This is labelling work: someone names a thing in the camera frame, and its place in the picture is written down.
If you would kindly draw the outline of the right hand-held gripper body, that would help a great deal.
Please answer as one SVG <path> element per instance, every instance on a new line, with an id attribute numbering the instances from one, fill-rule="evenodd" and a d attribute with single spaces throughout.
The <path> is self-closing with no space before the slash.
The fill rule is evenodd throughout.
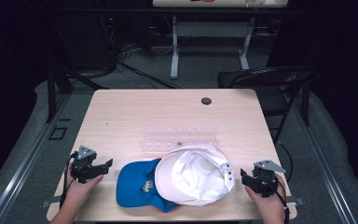
<path id="1" fill-rule="evenodd" d="M 272 160 L 257 161 L 254 166 L 251 189 L 263 198 L 271 196 L 278 187 L 276 172 L 285 174 L 286 170 Z"/>

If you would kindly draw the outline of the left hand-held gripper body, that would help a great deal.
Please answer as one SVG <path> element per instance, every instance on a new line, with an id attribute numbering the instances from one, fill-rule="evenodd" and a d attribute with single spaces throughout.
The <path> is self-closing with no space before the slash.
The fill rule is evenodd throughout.
<path id="1" fill-rule="evenodd" d="M 100 170 L 106 169 L 104 164 L 92 165 L 96 157 L 96 151 L 88 147 L 81 146 L 76 152 L 71 174 L 78 182 L 86 183 L 88 180 L 97 177 Z"/>

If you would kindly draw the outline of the blue cap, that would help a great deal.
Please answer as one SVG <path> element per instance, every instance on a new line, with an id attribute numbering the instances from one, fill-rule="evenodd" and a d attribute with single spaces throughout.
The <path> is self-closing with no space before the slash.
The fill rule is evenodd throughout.
<path id="1" fill-rule="evenodd" d="M 163 213 L 169 213 L 179 205 L 162 198 L 155 184 L 155 171 L 160 159 L 134 161 L 119 172 L 116 186 L 117 204 L 133 208 L 152 205 Z"/>

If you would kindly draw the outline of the white cap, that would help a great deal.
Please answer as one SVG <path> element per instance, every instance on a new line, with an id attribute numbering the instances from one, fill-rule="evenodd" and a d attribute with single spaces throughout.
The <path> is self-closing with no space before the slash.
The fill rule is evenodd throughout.
<path id="1" fill-rule="evenodd" d="M 167 201 L 204 206 L 224 198 L 234 189 L 235 173 L 219 148 L 183 146 L 160 160 L 155 170 L 155 186 Z"/>

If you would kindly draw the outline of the clear acrylic rack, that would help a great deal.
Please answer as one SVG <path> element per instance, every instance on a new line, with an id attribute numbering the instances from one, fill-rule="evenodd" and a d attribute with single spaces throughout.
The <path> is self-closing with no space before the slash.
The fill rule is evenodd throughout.
<path id="1" fill-rule="evenodd" d="M 215 127 L 146 127 L 141 142 L 143 152 L 169 152 L 182 146 L 208 145 L 218 147 Z"/>

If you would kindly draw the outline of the person's left hand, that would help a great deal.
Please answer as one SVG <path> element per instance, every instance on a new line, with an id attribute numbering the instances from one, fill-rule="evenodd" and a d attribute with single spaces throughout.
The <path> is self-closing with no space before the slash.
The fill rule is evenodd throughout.
<path id="1" fill-rule="evenodd" d="M 67 171 L 67 184 L 66 184 L 66 195 L 64 204 L 71 204 L 72 206 L 83 204 L 89 197 L 91 191 L 103 180 L 103 175 L 98 175 L 92 178 L 87 183 L 78 182 L 71 174 L 72 163 L 69 165 Z"/>

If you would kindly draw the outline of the person's right hand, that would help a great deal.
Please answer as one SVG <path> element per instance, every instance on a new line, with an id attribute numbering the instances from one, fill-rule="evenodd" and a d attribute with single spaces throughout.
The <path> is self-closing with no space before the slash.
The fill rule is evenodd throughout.
<path id="1" fill-rule="evenodd" d="M 286 214 L 282 203 L 285 196 L 285 185 L 283 179 L 276 175 L 279 186 L 277 193 L 270 197 L 263 198 L 249 187 L 244 187 L 250 198 L 256 204 L 264 224 L 285 224 Z"/>

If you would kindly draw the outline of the black folding chair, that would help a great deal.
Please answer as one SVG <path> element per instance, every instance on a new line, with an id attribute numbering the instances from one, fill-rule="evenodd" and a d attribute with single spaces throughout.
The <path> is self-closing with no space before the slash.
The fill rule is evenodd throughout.
<path id="1" fill-rule="evenodd" d="M 300 90 L 303 102 L 309 101 L 307 85 L 317 79 L 320 73 L 314 66 L 282 66 L 224 71 L 217 75 L 220 89 L 252 89 L 255 91 L 265 117 L 282 117 L 275 132 L 273 144 L 279 141 L 282 127 Z"/>

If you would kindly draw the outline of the white-legged desk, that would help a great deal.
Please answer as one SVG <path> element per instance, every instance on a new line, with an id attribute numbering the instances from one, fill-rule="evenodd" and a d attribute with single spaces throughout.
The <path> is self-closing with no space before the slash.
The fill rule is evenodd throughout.
<path id="1" fill-rule="evenodd" d="M 285 8 L 289 0 L 153 0 L 154 7 L 190 7 L 202 8 L 250 8 L 255 12 L 259 8 Z M 172 18 L 172 67 L 171 78 L 178 78 L 179 42 L 178 37 L 243 37 L 242 47 L 238 50 L 241 68 L 249 67 L 247 50 L 249 48 L 255 18 L 243 21 L 178 21 Z"/>

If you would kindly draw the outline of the metal floor rail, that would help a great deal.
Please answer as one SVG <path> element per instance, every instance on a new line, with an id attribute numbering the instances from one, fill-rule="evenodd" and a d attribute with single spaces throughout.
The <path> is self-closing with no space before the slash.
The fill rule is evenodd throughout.
<path id="1" fill-rule="evenodd" d="M 317 142 L 312 128 L 308 126 L 302 118 L 301 105 L 297 99 L 295 99 L 293 104 L 293 111 L 300 129 L 305 134 L 306 139 L 310 143 L 310 148 L 314 154 L 318 171 L 321 174 L 324 186 L 327 189 L 331 201 L 337 210 L 337 214 L 339 215 L 342 224 L 358 224 L 348 205 L 347 200 L 343 195 L 340 185 L 338 184 L 331 171 L 331 168 L 322 152 L 320 145 Z"/>
<path id="2" fill-rule="evenodd" d="M 48 99 L 45 96 L 37 97 L 31 116 L 0 169 L 0 221 L 6 218 L 16 201 L 70 98 L 68 94 L 60 96 L 54 106 L 56 111 L 48 119 Z"/>

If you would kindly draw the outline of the black metal stand frame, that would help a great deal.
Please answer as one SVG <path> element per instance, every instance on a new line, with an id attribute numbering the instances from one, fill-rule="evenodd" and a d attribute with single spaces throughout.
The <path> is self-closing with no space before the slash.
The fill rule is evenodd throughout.
<path id="1" fill-rule="evenodd" d="M 90 79 L 80 75 L 74 69 L 70 69 L 64 65 L 53 64 L 48 72 L 48 118 L 47 122 L 51 122 L 57 113 L 56 104 L 56 87 L 60 89 L 63 94 L 71 94 L 74 90 L 69 78 L 72 77 L 86 86 L 91 87 L 95 91 L 106 90 L 103 87 Z"/>

